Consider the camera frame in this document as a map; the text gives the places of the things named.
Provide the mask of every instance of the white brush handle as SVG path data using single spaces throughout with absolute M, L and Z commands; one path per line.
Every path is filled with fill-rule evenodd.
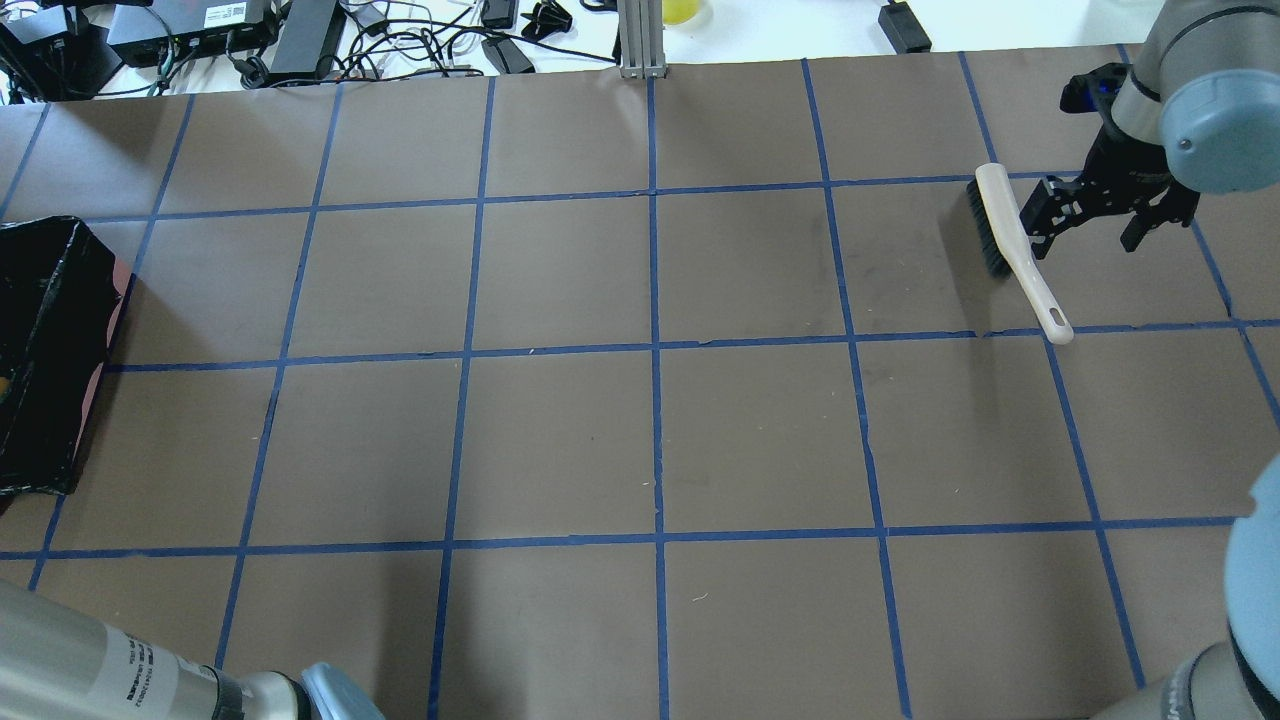
M 1014 199 L 1012 186 L 1009 184 L 1009 172 L 1000 163 L 987 163 L 978 168 L 974 176 L 978 178 L 978 191 L 982 193 L 991 232 L 996 236 L 996 246 L 1012 268 L 1018 284 L 1023 286 L 1023 292 L 1030 301 L 1041 327 L 1044 328 L 1044 334 L 1053 345 L 1071 342 L 1075 331 L 1071 329 L 1071 323 L 1053 297 L 1053 291 L 1048 288 L 1048 283 L 1039 274 L 1039 268 L 1036 266 L 1032 241 L 1018 218 L 1018 201 Z

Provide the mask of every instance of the light blue cap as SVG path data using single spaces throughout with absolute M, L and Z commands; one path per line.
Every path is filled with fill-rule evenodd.
M 1178 182 L 1210 193 L 1280 182 L 1280 74 L 1219 70 L 1165 100 L 1160 137 Z
M 302 687 L 321 720 L 387 720 L 355 680 L 328 662 L 303 670 Z
M 1249 492 L 1226 544 L 1226 618 L 1253 674 L 1280 697 L 1280 456 Z

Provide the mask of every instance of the metal profile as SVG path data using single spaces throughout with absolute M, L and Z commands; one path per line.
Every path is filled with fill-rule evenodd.
M 662 0 L 618 0 L 618 38 L 622 77 L 667 77 L 667 54 L 662 50 Z

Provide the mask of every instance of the black bristles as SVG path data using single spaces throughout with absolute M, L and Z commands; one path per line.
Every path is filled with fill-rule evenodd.
M 996 233 L 991 229 L 991 220 L 987 218 L 987 205 L 982 201 L 982 190 L 978 188 L 978 181 L 969 181 L 969 184 L 964 190 L 969 196 L 969 210 L 973 213 L 974 222 L 978 223 L 978 237 L 982 240 L 982 259 L 987 263 L 987 272 L 993 278 L 1007 278 L 1014 274 L 1014 269 L 1009 266 L 1009 261 L 1000 254 L 1000 245 L 996 243 Z

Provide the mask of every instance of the yellow object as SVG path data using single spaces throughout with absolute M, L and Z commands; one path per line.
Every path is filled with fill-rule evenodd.
M 662 0 L 662 24 L 678 26 L 698 14 L 699 0 Z

